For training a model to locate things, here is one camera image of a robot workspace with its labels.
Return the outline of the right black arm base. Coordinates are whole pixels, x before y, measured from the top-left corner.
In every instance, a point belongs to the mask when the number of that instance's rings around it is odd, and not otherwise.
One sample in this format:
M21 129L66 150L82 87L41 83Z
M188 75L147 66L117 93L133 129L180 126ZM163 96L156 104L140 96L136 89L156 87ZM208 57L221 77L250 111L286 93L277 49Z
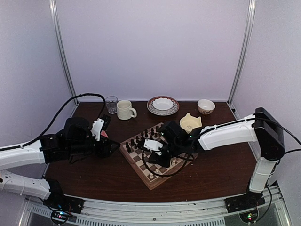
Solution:
M265 204L265 199L259 193L246 193L239 196L226 198L225 205L228 213L242 211L246 209L255 208L258 205Z

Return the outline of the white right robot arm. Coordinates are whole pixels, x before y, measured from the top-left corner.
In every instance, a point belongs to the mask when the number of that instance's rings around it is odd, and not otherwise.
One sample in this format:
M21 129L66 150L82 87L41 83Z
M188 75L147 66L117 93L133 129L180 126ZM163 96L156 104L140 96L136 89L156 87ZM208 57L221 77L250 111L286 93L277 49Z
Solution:
M241 204L250 208L259 200L259 194L272 175L276 163L284 156L283 129L278 121L263 107L240 120L206 127L198 127L185 132L174 121L159 128L160 134L168 142L166 145L146 139L143 147L156 153L158 157L171 159L181 153L191 154L196 150L212 150L245 142L257 142L261 149L260 158L251 176L247 193L241 197Z

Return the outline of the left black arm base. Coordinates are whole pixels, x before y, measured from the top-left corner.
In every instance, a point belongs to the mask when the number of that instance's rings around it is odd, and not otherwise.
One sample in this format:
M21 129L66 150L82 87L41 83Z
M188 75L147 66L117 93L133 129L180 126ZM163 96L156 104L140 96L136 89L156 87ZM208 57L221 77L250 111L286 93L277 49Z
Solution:
M44 203L54 209L64 210L70 213L80 214L83 209L84 200L60 194L51 194Z

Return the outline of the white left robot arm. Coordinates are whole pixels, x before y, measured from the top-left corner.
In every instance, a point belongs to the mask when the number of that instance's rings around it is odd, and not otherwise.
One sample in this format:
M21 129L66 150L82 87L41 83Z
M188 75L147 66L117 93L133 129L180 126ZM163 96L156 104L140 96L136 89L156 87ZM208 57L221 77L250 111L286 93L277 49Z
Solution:
M82 117L68 118L56 134L42 135L36 141L6 146L0 149L0 189L20 195L30 195L50 201L57 209L67 206L68 200L56 180L34 179L9 172L9 169L31 164L49 164L95 155L109 157L120 143L103 134L110 117L103 116L89 124Z

